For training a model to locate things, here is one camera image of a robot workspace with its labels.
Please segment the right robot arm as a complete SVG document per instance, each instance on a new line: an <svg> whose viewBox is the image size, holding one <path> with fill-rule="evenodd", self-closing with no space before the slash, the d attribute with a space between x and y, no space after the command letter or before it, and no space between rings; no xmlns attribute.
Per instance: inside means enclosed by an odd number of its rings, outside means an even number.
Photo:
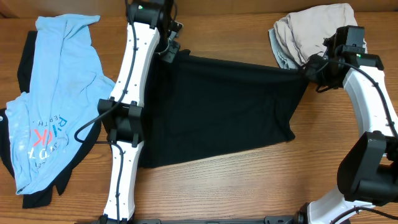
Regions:
<svg viewBox="0 0 398 224"><path fill-rule="evenodd" d="M397 202L397 115L385 86L378 55L367 54L364 28L344 26L324 40L324 56L312 55L300 71L316 91L344 89L353 105L359 139L340 163L337 184L322 198L306 203L291 223L349 223L377 207Z"/></svg>

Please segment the black t-shirt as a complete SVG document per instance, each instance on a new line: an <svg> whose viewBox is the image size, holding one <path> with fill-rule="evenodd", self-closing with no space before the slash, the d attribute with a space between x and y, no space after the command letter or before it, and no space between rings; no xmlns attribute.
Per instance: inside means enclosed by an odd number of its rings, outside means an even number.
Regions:
<svg viewBox="0 0 398 224"><path fill-rule="evenodd" d="M193 56L155 60L142 112L139 165L155 168L294 139L290 120L308 86L296 70Z"/></svg>

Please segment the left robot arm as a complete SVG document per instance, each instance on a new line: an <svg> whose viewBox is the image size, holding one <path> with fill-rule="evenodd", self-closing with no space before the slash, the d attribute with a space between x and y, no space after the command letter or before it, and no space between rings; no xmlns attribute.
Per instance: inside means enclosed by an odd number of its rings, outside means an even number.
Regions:
<svg viewBox="0 0 398 224"><path fill-rule="evenodd" d="M154 59L170 63L180 46L174 41L183 28L175 20L173 0L133 1L126 4L127 41L117 82L98 112L113 156L108 199L98 223L132 220L134 186L144 145L142 110L147 75Z"/></svg>

